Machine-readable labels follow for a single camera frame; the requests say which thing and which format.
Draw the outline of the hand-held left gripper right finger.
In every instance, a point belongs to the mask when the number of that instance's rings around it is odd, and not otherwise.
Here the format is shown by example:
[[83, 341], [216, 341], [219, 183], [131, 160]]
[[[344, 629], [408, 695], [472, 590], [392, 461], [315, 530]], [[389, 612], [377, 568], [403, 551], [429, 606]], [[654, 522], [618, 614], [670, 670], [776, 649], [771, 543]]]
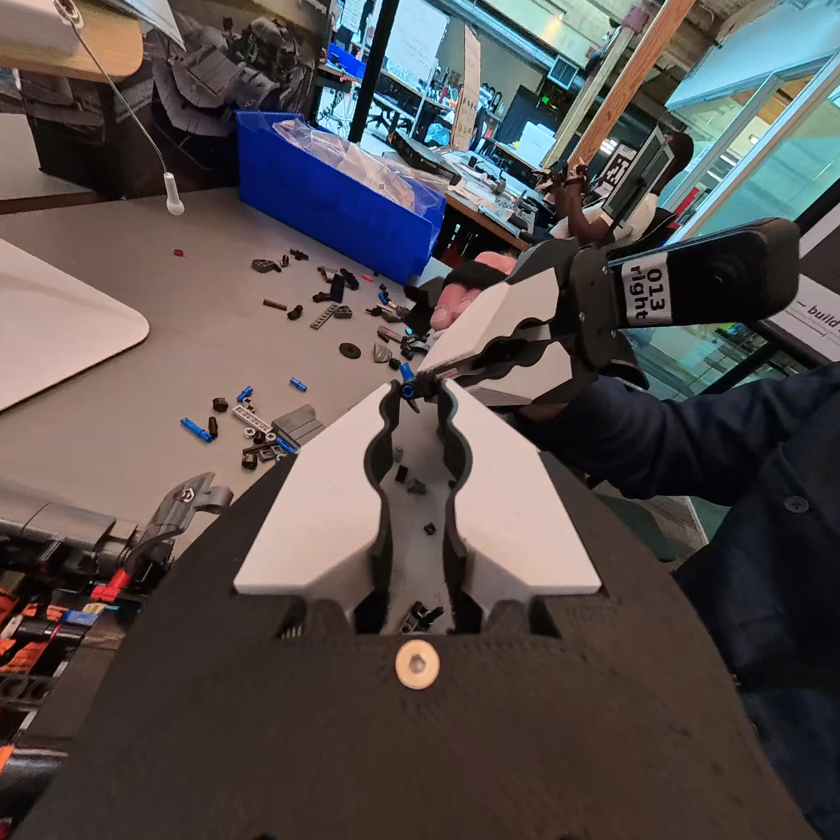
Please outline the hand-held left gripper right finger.
[[439, 386], [445, 504], [443, 566], [454, 631], [477, 633], [503, 602], [602, 588], [547, 467], [499, 415], [451, 380]]

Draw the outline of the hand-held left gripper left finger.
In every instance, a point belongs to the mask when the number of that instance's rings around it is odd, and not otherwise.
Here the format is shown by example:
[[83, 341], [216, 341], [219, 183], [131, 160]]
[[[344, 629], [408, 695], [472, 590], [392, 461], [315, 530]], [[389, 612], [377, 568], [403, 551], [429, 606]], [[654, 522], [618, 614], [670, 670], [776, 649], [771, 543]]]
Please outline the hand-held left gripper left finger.
[[382, 630], [393, 564], [382, 482], [401, 404], [399, 384], [382, 385], [290, 459], [234, 578], [238, 594], [332, 601], [357, 632]]

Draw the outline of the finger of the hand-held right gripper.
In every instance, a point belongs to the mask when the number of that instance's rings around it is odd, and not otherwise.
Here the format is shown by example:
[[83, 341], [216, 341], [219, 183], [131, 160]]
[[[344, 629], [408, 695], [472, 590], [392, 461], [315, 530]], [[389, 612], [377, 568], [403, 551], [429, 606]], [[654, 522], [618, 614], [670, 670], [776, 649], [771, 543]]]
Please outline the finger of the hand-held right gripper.
[[434, 345], [434, 374], [487, 407], [529, 406], [574, 378], [571, 353], [560, 339], [494, 339], [481, 350], [455, 353]]
[[450, 325], [416, 377], [561, 377], [561, 343], [549, 322], [557, 312], [555, 268], [520, 269], [483, 290]]

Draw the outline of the black lego connector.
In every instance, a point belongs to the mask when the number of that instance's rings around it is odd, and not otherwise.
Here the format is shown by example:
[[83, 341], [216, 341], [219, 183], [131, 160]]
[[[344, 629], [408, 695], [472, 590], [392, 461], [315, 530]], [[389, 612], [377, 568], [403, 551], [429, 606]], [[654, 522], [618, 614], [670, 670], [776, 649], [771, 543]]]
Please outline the black lego connector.
[[403, 401], [417, 414], [419, 414], [419, 401], [433, 401], [436, 398], [439, 390], [439, 377], [436, 374], [415, 374], [414, 391], [415, 398], [412, 401], [407, 401], [402, 398], [400, 387], [400, 396]]

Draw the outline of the lego car model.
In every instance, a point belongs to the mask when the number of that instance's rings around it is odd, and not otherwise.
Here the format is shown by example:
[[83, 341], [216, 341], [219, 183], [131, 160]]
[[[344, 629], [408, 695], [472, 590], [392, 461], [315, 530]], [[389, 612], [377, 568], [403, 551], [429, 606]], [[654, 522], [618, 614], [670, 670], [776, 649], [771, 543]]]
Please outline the lego car model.
[[2, 480], [2, 838], [67, 757], [177, 539], [197, 513], [230, 506], [233, 491], [214, 479], [177, 485], [145, 524]]

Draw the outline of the scattered loose lego pieces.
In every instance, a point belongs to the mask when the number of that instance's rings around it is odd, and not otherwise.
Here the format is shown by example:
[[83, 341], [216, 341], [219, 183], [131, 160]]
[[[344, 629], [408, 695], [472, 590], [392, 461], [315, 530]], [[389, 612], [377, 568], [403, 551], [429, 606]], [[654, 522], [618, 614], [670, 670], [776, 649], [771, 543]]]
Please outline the scattered loose lego pieces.
[[[255, 400], [256, 406], [246, 406], [248, 412], [270, 421], [309, 403], [324, 432], [380, 386], [399, 378], [393, 366], [403, 362], [397, 341], [406, 329], [385, 314], [385, 303], [374, 301], [373, 285], [361, 280], [361, 290], [345, 291], [343, 302], [328, 316], [332, 302], [326, 284], [308, 269], [301, 280], [299, 275], [288, 269], [292, 286], [269, 294], [270, 300], [288, 305], [289, 315], [302, 305], [302, 314], [289, 321], [273, 307], [259, 305], [249, 290], [242, 307], [234, 308], [227, 295], [212, 302], [202, 321], [190, 308], [179, 324], [202, 329], [186, 334], [167, 357], [186, 365], [183, 374], [172, 374], [166, 383], [167, 428], [178, 417], [208, 427], [205, 415], [212, 412], [213, 399], [224, 396], [234, 403], [242, 385], [253, 385], [256, 394], [245, 401]], [[392, 630], [402, 626], [409, 606], [421, 602], [431, 613], [443, 610], [433, 625], [436, 633], [454, 631], [442, 566], [449, 475], [438, 440], [436, 407], [422, 404], [419, 415], [401, 409], [401, 424], [392, 434], [394, 466], [381, 484], [392, 518], [385, 622]], [[291, 458], [284, 456], [279, 467], [263, 467], [261, 473], [273, 479], [286, 476]], [[196, 626], [202, 637], [209, 637], [209, 627], [221, 633], [222, 606], [236, 596], [234, 578], [276, 498], [274, 492], [266, 497], [266, 513], [250, 501], [238, 502], [234, 514], [206, 526], [178, 556], [154, 605], [163, 606], [164, 595], [169, 598], [167, 614], [179, 632]]]

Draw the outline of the lego set box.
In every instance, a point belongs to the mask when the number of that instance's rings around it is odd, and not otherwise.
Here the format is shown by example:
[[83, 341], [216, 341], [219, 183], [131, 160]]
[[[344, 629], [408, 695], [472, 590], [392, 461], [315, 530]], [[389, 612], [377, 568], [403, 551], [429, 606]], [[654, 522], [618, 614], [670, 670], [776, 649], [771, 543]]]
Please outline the lego set box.
[[237, 114], [308, 116], [335, 2], [120, 2], [151, 13], [139, 68], [107, 81], [19, 72], [45, 175], [108, 200], [238, 184]]

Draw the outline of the person's right hand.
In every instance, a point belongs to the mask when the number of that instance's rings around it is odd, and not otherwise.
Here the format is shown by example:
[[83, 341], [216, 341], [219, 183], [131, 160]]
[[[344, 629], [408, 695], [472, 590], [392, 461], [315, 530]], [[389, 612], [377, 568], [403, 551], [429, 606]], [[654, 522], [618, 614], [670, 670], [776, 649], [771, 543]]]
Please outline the person's right hand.
[[444, 280], [430, 328], [440, 333], [451, 327], [482, 291], [504, 281], [516, 262], [516, 255], [485, 251], [453, 269]]

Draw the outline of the wooden work table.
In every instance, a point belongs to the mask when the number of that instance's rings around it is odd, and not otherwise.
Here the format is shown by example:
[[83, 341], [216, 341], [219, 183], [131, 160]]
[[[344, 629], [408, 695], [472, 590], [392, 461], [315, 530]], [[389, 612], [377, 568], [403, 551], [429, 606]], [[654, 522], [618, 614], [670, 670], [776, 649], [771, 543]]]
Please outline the wooden work table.
[[400, 131], [391, 132], [387, 143], [406, 164], [439, 174], [448, 183], [433, 257], [441, 259], [450, 249], [457, 256], [467, 256], [479, 245], [500, 245], [516, 255], [529, 248], [501, 215], [499, 200], [509, 197], [508, 191], [500, 195], [491, 191], [487, 173], [468, 165], [471, 153], [428, 148]]

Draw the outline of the clear plastic bags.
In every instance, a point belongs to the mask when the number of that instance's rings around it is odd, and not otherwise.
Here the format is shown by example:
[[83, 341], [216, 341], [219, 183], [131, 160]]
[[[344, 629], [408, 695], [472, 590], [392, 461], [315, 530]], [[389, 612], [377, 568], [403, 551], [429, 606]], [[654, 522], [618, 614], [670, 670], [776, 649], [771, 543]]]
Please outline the clear plastic bags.
[[413, 168], [400, 159], [372, 155], [300, 119], [275, 121], [272, 129], [294, 147], [418, 216], [445, 204], [449, 185], [445, 176]]

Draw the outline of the blue storage bin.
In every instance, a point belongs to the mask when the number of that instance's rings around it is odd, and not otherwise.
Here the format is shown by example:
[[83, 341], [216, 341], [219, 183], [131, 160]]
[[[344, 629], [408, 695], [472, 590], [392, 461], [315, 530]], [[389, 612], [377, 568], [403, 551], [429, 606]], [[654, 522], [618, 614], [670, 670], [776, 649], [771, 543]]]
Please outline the blue storage bin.
[[426, 190], [421, 213], [283, 138], [275, 125], [299, 114], [237, 111], [238, 197], [290, 228], [399, 284], [419, 277], [443, 225], [445, 195]]

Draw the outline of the framed printed sign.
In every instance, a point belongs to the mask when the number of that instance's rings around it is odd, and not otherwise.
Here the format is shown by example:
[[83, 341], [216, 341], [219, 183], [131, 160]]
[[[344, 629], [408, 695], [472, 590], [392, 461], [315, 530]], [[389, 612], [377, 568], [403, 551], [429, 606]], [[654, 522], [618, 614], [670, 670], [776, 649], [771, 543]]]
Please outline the framed printed sign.
[[770, 324], [815, 354], [839, 361], [839, 206], [801, 238], [799, 289]]

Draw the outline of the person's dark clothing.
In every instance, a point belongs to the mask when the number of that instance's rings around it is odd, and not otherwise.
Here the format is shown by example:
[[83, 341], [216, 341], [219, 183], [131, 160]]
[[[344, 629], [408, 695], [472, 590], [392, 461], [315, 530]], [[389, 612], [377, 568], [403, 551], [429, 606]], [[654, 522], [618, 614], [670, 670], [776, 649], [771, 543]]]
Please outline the person's dark clothing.
[[677, 580], [776, 773], [838, 838], [838, 365], [677, 405], [697, 493], [730, 512]]

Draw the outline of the white book stand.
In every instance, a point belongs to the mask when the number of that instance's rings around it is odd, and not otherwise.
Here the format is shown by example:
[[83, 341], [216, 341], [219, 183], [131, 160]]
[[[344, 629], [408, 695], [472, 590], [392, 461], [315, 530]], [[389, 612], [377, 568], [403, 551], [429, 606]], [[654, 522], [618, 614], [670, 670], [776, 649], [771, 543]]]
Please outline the white book stand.
[[[142, 59], [139, 21], [88, 2], [2, 2], [2, 67], [116, 81]], [[143, 342], [143, 315], [1, 241], [1, 408]]]

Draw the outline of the narrow wooden post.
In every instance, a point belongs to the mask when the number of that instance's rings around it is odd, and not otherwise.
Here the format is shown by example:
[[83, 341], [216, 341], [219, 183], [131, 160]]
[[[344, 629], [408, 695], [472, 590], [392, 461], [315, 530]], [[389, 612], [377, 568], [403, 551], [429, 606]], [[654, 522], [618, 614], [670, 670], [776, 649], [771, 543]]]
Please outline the narrow wooden post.
[[570, 154], [570, 171], [578, 164], [588, 165], [592, 161], [693, 4], [693, 1], [663, 2], [621, 75]]

